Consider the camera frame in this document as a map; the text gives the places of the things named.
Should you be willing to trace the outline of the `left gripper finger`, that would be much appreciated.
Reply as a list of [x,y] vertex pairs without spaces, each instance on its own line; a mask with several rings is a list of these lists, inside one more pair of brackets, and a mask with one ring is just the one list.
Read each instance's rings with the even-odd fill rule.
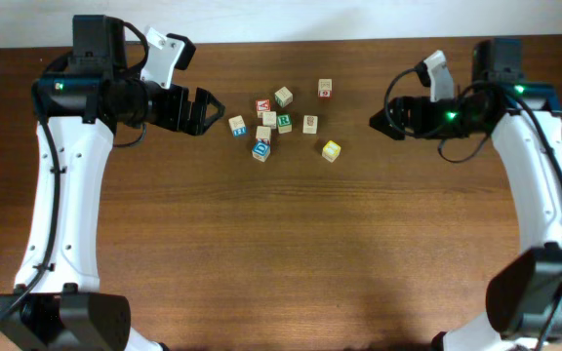
[[209,105],[215,107],[218,113],[224,113],[225,111],[225,106],[211,92],[203,88],[197,88],[193,109],[197,113],[206,113]]
[[197,113],[197,117],[196,117],[195,134],[197,136],[204,135],[209,130],[209,128],[214,123],[216,123],[223,115],[224,115],[223,109],[218,109],[211,116],[207,116],[207,111],[201,109]]

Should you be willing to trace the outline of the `wooden block letter E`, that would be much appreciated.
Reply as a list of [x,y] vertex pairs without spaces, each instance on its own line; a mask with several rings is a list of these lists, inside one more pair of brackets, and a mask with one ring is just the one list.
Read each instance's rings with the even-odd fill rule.
[[270,144],[272,130],[268,126],[257,126],[256,128],[256,141]]

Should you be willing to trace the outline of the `wooden block yellow face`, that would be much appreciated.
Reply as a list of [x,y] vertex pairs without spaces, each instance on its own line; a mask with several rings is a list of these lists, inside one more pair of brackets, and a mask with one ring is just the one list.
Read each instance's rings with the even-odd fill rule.
[[333,163],[341,154],[341,147],[332,140],[329,140],[322,149],[322,157]]

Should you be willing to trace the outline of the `wooden block blue D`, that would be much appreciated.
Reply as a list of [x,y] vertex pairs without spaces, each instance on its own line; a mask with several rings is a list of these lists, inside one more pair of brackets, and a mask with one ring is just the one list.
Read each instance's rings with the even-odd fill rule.
[[265,162],[271,153],[271,147],[268,143],[257,141],[252,149],[252,155],[255,159]]

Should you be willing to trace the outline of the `wooden block pineapple yellow O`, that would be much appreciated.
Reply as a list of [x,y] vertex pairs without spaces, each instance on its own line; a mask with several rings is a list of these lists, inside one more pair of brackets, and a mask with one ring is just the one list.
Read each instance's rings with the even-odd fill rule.
[[318,128],[318,117],[314,115],[304,115],[302,132],[304,134],[315,135]]

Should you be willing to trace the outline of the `wooden block green R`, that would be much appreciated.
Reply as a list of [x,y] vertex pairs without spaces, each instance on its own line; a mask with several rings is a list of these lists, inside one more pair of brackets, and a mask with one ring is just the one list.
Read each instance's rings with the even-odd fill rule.
[[278,115],[276,126],[279,134],[289,133],[293,128],[291,116],[289,114]]

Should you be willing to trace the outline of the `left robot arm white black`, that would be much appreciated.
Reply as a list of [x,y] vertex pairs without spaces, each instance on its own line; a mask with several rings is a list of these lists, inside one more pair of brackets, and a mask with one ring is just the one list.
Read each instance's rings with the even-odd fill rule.
[[158,350],[136,331],[122,295],[100,291],[97,229],[103,173],[119,126],[205,134],[225,108],[210,92],[172,81],[196,51],[186,37],[77,15],[73,43],[33,82],[39,174],[31,230],[10,294],[0,294],[0,332],[22,350]]

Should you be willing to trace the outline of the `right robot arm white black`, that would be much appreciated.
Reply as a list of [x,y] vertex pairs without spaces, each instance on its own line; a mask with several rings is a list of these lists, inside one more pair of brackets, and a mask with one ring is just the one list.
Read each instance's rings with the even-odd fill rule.
[[526,80],[522,45],[479,42],[472,81],[457,91],[442,52],[415,65],[426,97],[386,95],[370,126],[395,140],[474,134],[491,143],[506,170],[520,255],[493,278],[484,312],[435,335],[434,350],[540,350],[562,342],[562,108],[553,86]]

